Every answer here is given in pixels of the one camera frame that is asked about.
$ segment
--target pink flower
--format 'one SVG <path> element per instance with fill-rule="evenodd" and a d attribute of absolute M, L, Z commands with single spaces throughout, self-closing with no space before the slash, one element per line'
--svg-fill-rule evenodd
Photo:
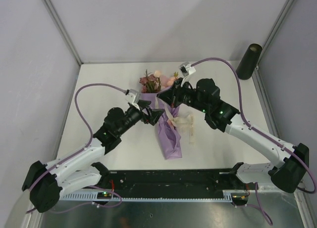
<path fill-rule="evenodd" d="M 171 77 L 169 78 L 168 82 L 166 83 L 168 86 L 173 85 L 174 81 L 177 80 L 177 77 Z"/>
<path fill-rule="evenodd" d="M 165 75 L 161 75 L 159 79 L 160 79 L 161 86 L 164 86 L 164 87 L 168 86 L 167 85 L 167 82 L 169 81 L 168 77 L 166 77 Z"/>
<path fill-rule="evenodd" d="M 145 85 L 148 82 L 148 79 L 146 77 L 140 78 L 140 83 Z"/>
<path fill-rule="evenodd" d="M 147 87 L 146 86 L 142 86 L 141 93 L 146 93 L 146 92 L 147 92 Z"/>

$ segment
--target dried flower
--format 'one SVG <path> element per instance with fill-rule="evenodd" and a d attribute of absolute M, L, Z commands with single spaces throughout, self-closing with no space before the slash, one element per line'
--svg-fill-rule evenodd
<path fill-rule="evenodd" d="M 157 78 L 153 74 L 150 74 L 148 79 L 149 79 L 149 81 L 157 81 Z"/>
<path fill-rule="evenodd" d="M 142 84 L 142 93 L 158 93 L 161 89 L 171 86 L 178 78 L 178 73 L 175 72 L 174 76 L 169 78 L 162 75 L 161 71 L 155 71 L 154 74 L 145 71 L 145 76 L 140 78 Z"/>
<path fill-rule="evenodd" d="M 142 77 L 142 78 L 140 78 L 140 83 L 143 84 L 143 85 L 145 85 L 148 81 L 149 81 L 149 80 L 148 80 L 148 77 Z"/>
<path fill-rule="evenodd" d="M 154 76 L 155 76 L 156 78 L 159 78 L 161 75 L 162 75 L 162 72 L 161 72 L 161 71 L 155 71 L 155 72 L 154 72 Z"/>
<path fill-rule="evenodd" d="M 147 87 L 146 86 L 142 86 L 141 93 L 146 93 L 146 92 L 147 92 Z"/>

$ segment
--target red wire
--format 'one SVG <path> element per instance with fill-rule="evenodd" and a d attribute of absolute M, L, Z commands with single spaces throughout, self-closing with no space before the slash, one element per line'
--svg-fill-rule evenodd
<path fill-rule="evenodd" d="M 114 182 L 113 180 L 110 180 L 110 182 L 111 182 L 112 191 L 114 191 Z"/>
<path fill-rule="evenodd" d="M 248 191 L 248 196 L 250 196 L 250 189 L 249 189 L 249 186 L 246 184 L 246 189 Z"/>

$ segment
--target wire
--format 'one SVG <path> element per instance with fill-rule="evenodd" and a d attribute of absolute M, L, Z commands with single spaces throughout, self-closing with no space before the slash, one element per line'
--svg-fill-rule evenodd
<path fill-rule="evenodd" d="M 112 191 L 114 191 L 114 182 L 113 182 L 113 180 L 110 180 L 110 183 L 111 183 Z"/>
<path fill-rule="evenodd" d="M 280 147 L 281 149 L 285 150 L 288 154 L 290 154 L 291 156 L 293 156 L 295 159 L 298 160 L 298 162 L 305 168 L 305 170 L 307 171 L 307 173 L 309 174 L 309 176 L 311 177 L 313 184 L 314 184 L 314 189 L 313 191 L 307 191 L 303 188 L 297 187 L 298 190 L 302 191 L 302 192 L 306 192 L 306 193 L 310 193 L 310 194 L 314 194 L 317 192 L 317 181 L 316 178 L 314 177 L 313 173 L 311 172 L 311 170 L 308 168 L 308 166 L 301 160 L 301 158 L 299 158 L 294 152 L 290 151 L 288 148 L 284 147 L 283 144 L 279 143 L 278 141 L 274 140 L 273 138 L 271 138 L 270 136 L 264 134 L 263 132 L 261 132 L 260 130 L 258 130 L 257 128 L 252 127 L 252 125 L 248 122 L 248 120 L 246 119 L 244 112 L 243 112 L 243 107 L 242 107 L 242 93 L 241 93 L 241 86 L 240 86 L 240 81 L 238 78 L 238 75 L 236 73 L 236 71 L 234 70 L 233 66 L 227 62 L 226 60 L 223 60 L 221 58 L 218 57 L 209 57 L 209 58 L 205 58 L 203 60 L 200 60 L 198 62 L 195 62 L 193 64 L 191 64 L 192 67 L 205 62 L 205 61 L 221 61 L 223 63 L 225 63 L 227 66 L 229 66 L 229 68 L 231 69 L 231 71 L 233 72 L 236 81 L 237 81 L 237 85 L 238 85 L 238 92 L 239 92 L 239 107 L 240 107 L 240 111 L 241 111 L 241 118 L 242 121 L 253 131 L 255 131 L 256 133 L 258 133 L 259 135 L 263 136 L 264 138 L 268 139 L 269 141 L 271 141 L 272 143 L 274 143 L 275 145 L 277 145 L 278 147 Z"/>
<path fill-rule="evenodd" d="M 257 198 L 257 201 L 258 201 L 258 204 L 259 204 L 258 206 L 257 206 L 257 205 L 253 205 L 253 204 L 236 205 L 234 202 L 232 202 L 232 204 L 233 204 L 235 207 L 253 207 L 253 208 L 259 210 L 259 211 L 262 213 L 262 215 L 264 216 L 266 222 L 267 222 L 270 226 L 272 226 L 272 225 L 273 225 L 273 221 L 272 221 L 271 217 L 264 211 L 264 209 L 263 209 L 263 207 L 262 207 L 262 204 L 261 204 L 261 202 L 260 202 L 259 195 L 258 195 L 258 189 L 259 189 L 259 185 L 258 185 L 258 183 L 256 182 L 256 188 L 255 188 L 255 190 L 256 190 L 256 198 Z"/>
<path fill-rule="evenodd" d="M 69 159 L 73 158 L 74 156 L 78 155 L 78 154 L 81 153 L 85 148 L 87 148 L 87 147 L 90 145 L 90 143 L 92 142 L 92 140 L 93 140 L 93 135 L 94 135 L 94 134 L 93 134 L 93 130 L 92 130 L 92 128 L 90 127 L 90 125 L 89 125 L 89 123 L 87 122 L 87 120 L 85 119 L 85 117 L 83 116 L 83 114 L 80 112 L 80 109 L 79 109 L 79 107 L 78 107 L 78 100 L 77 100 L 79 92 L 82 91 L 83 89 L 85 89 L 85 88 L 87 88 L 87 87 L 91 87 L 91 86 L 107 86 L 107 87 L 113 88 L 113 89 L 115 89 L 115 90 L 118 90 L 118 91 L 120 91 L 120 92 L 122 92 L 122 93 L 124 93 L 124 94 L 126 94 L 126 92 L 127 92 L 127 91 L 125 91 L 125 90 L 123 90 L 123 89 L 121 89 L 121 88 L 119 88 L 119 87 L 116 87 L 116 86 L 113 86 L 113 85 L 109 85 L 109 84 L 105 84 L 105 83 L 93 83 L 93 84 L 88 84 L 88 85 L 84 85 L 84 86 L 80 87 L 80 88 L 77 90 L 77 92 L 76 92 L 76 94 L 75 94 L 75 97 L 74 97 L 75 107 L 76 107 L 76 110 L 77 110 L 77 112 L 78 112 L 80 118 L 83 120 L 83 122 L 85 123 L 85 125 L 87 126 L 87 128 L 88 128 L 88 130 L 89 130 L 89 134 L 90 134 L 89 140 L 88 140 L 88 142 L 87 142 L 87 144 L 86 144 L 85 147 L 83 147 L 83 148 L 81 148 L 80 150 L 76 151 L 75 153 L 69 155 L 69 156 L 66 157 L 65 159 L 59 161 L 57 164 L 53 165 L 52 167 L 50 167 L 49 169 L 47 169 L 43 174 L 41 174 L 41 175 L 32 183 L 32 185 L 30 186 L 30 188 L 29 188 L 29 191 L 30 191 L 30 192 L 32 191 L 32 189 L 38 184 L 38 182 L 39 182 L 45 175 L 47 175 L 47 174 L 48 174 L 50 171 L 52 171 L 53 169 L 57 168 L 57 165 L 61 165 L 62 163 L 66 162 L 66 161 L 68 161 Z"/>
<path fill-rule="evenodd" d="M 36 208 L 34 207 L 34 208 L 32 208 L 31 210 L 27 211 L 26 214 L 32 213 L 32 212 L 34 212 L 35 210 L 36 210 Z"/>
<path fill-rule="evenodd" d="M 246 189 L 247 189 L 247 192 L 248 192 L 248 195 L 246 195 L 246 197 L 250 196 L 250 190 L 249 190 L 249 186 L 246 184 Z"/>
<path fill-rule="evenodd" d="M 62 213 L 70 212 L 70 211 L 72 211 L 72 210 L 74 210 L 74 209 L 76 209 L 78 207 L 81 207 L 81 206 L 84 206 L 84 205 L 88 205 L 88 204 L 96 205 L 98 208 L 99 207 L 112 208 L 112 207 L 117 207 L 117 206 L 119 206 L 122 203 L 122 197 L 119 194 L 117 194 L 116 192 L 108 191 L 106 189 L 103 189 L 103 188 L 97 187 L 97 186 L 89 186 L 89 187 L 95 188 L 95 189 L 100 189 L 101 191 L 106 191 L 108 193 L 111 193 L 112 195 L 117 196 L 120 199 L 120 201 L 118 203 L 114 204 L 114 205 L 107 205 L 107 206 L 99 204 L 99 203 L 97 203 L 97 205 L 96 205 L 96 203 L 94 203 L 94 202 L 92 202 L 92 203 L 91 202 L 84 202 L 84 203 L 78 204 L 77 206 L 74 206 L 74 207 L 69 208 L 69 209 L 64 210 L 64 211 L 52 211 L 52 210 L 49 210 L 49 212 L 54 213 L 54 214 L 62 214 Z"/>

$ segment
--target purple wrapping paper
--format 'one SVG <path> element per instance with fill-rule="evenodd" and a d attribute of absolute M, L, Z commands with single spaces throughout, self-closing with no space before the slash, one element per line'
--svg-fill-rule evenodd
<path fill-rule="evenodd" d="M 156 98 L 156 93 L 143 93 L 141 94 L 141 99 L 151 101 L 150 107 L 155 109 L 156 108 L 156 99 L 158 100 L 158 108 L 165 109 L 164 103 Z M 171 108 L 170 106 L 166 105 L 167 109 L 171 112 L 173 117 L 178 115 L 179 107 Z M 164 158 L 168 159 L 177 159 L 182 158 L 182 151 L 180 148 L 180 139 L 181 136 L 178 133 L 177 129 L 171 127 L 168 123 L 168 117 L 166 113 L 158 120 L 158 140 L 160 147 L 162 149 Z"/>

